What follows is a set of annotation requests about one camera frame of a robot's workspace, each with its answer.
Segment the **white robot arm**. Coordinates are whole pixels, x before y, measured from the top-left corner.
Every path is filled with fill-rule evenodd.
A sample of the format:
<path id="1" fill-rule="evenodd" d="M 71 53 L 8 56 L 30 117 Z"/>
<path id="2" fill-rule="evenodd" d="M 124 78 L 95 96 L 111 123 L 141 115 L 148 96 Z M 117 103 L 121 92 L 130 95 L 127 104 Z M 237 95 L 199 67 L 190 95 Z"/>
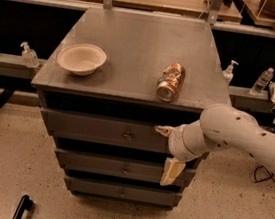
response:
<path id="1" fill-rule="evenodd" d="M 172 184 L 192 159 L 230 147 L 247 152 L 275 175 L 275 134 L 261 128 L 251 114 L 229 105 L 213 104 L 191 124 L 158 125 L 155 130 L 167 137 L 172 154 L 164 165 L 163 186 Z"/>

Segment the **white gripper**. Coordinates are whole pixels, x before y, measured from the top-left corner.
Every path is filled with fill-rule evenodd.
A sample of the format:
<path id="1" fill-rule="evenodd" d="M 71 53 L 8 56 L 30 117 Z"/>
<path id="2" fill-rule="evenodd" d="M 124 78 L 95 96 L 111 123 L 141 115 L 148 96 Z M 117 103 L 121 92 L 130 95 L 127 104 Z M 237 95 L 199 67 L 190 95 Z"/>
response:
<path id="1" fill-rule="evenodd" d="M 202 132 L 197 125 L 154 126 L 154 129 L 168 139 L 169 152 L 173 158 L 167 158 L 162 172 L 160 184 L 167 186 L 172 184 L 183 172 L 186 163 L 198 158 L 202 152 L 200 149 L 200 137 Z"/>

